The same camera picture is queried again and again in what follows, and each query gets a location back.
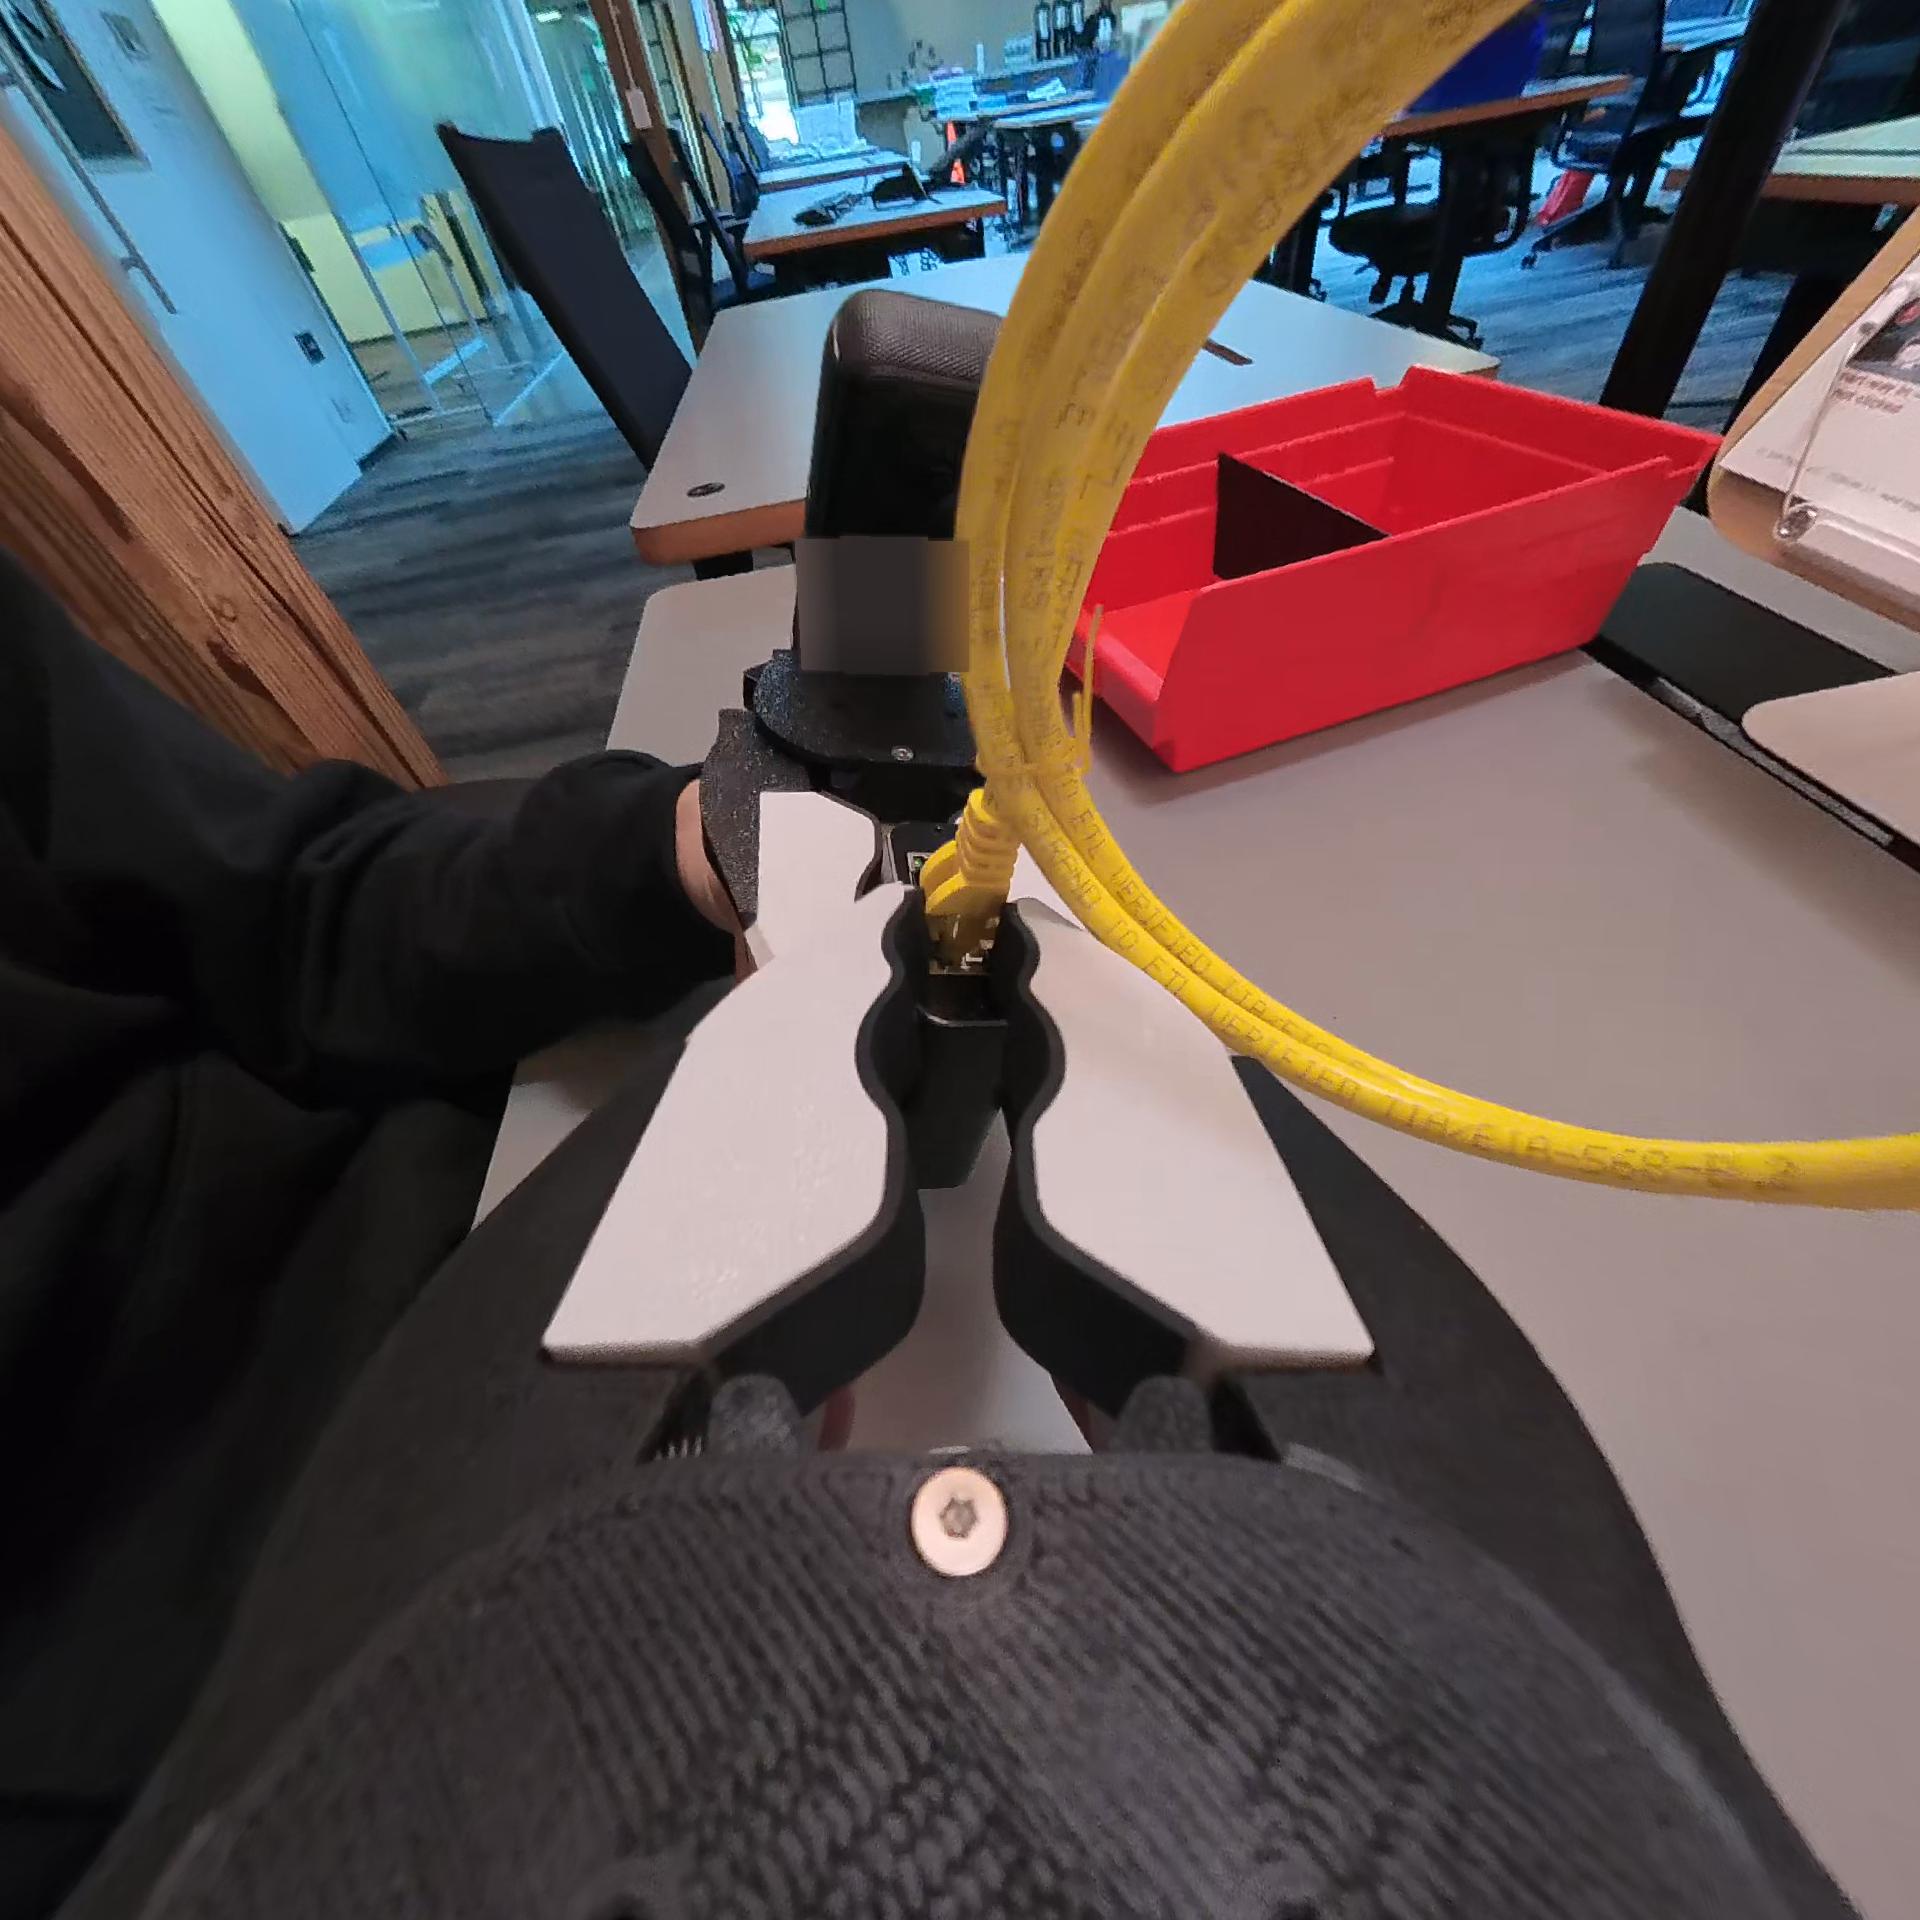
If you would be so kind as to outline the printed instruction sheet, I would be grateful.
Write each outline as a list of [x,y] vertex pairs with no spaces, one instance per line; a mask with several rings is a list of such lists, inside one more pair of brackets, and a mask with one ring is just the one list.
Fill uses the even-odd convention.
[[1808,445],[1815,498],[1859,521],[1916,515],[1918,274],[1860,322]]

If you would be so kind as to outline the red plastic bin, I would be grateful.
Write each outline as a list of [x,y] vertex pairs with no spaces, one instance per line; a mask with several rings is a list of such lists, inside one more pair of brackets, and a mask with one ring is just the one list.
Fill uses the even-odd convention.
[[[1173,772],[1488,682],[1588,642],[1694,481],[1707,430],[1413,368],[1155,433],[1068,653]],[[1216,454],[1387,540],[1217,582]]]

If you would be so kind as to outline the black framed picture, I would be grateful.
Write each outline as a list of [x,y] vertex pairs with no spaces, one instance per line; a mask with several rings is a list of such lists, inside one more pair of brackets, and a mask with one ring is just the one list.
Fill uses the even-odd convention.
[[55,4],[5,2],[1,36],[16,75],[71,153],[92,164],[139,164],[143,155],[68,40]]

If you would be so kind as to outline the person's left hand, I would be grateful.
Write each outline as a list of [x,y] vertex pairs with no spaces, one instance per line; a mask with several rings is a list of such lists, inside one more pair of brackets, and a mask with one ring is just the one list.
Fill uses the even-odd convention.
[[734,978],[748,978],[755,972],[748,930],[735,913],[735,902],[712,865],[703,832],[703,795],[700,779],[683,784],[673,809],[673,854],[679,886],[688,905],[712,929],[727,932],[734,946]]

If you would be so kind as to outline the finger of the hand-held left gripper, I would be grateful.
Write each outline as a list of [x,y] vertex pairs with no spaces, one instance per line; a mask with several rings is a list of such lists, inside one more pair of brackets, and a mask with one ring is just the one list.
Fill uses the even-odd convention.
[[807,978],[861,978],[879,961],[873,913],[859,902],[878,870],[879,825],[816,792],[758,795],[755,913],[739,940],[739,977],[799,962]]

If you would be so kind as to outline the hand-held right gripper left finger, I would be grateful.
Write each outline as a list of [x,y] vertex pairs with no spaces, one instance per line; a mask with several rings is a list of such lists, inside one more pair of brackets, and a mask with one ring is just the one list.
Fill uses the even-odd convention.
[[542,1334],[561,1364],[767,1376],[811,1412],[912,1329],[921,893],[879,884],[689,1030]]

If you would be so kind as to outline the black network switch box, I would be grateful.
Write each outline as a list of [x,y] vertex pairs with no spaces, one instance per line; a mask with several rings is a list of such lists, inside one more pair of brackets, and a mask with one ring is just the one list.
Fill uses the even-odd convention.
[[1001,1112],[1008,1014],[988,962],[942,961],[921,916],[921,873],[947,822],[878,828],[879,995],[854,1068],[881,1123],[881,1193],[907,1211],[907,1189],[943,1192],[974,1171]]

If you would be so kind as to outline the black bin divider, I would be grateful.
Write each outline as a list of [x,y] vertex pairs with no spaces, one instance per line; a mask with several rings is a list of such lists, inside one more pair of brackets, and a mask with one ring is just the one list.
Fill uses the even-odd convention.
[[1387,533],[1366,518],[1225,451],[1216,454],[1212,574],[1217,582],[1254,579],[1383,540]]

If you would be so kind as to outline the black office chair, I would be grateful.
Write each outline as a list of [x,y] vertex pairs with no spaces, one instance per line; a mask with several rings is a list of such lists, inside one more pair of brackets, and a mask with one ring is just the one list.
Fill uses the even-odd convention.
[[1684,108],[1694,90],[1688,54],[1663,49],[1667,2],[1595,2],[1590,14],[1588,73],[1619,73],[1628,86],[1590,105],[1585,120],[1568,125],[1552,158],[1568,174],[1605,176],[1598,212],[1572,211],[1542,220],[1541,238],[1525,253],[1529,272],[1553,244],[1588,244],[1600,224],[1614,240],[1609,268],[1620,268],[1646,218],[1652,172],[1686,134]]
[[512,139],[437,124],[437,134],[493,253],[539,306],[633,454],[653,468],[693,366],[561,132]]

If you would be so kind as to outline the person's torso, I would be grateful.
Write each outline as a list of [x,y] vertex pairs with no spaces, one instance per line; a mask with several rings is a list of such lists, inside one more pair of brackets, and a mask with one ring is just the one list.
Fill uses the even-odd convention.
[[280,867],[417,794],[277,776],[12,558],[1,642],[5,1854],[84,1854],[203,1694],[323,1421],[471,1225],[517,1065],[288,1072]]

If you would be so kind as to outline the person's left forearm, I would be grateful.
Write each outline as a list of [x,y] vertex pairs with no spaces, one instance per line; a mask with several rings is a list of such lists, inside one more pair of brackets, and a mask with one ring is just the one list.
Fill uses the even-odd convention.
[[448,1088],[734,973],[683,898],[689,769],[600,753],[504,809],[357,808],[278,870],[277,1053],[313,1083]]

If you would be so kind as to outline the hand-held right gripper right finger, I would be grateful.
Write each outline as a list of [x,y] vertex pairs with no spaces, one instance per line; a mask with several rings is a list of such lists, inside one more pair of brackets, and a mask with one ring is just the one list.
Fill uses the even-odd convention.
[[1373,1360],[1247,1060],[1043,901],[1001,916],[991,988],[1009,1140],[991,1289],[1027,1357],[1103,1417],[1155,1378]]

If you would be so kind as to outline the wooden pillar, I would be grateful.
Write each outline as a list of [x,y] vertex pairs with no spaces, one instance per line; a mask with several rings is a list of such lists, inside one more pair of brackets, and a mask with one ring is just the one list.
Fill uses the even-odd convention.
[[88,638],[257,762],[448,779],[12,132],[1,538]]

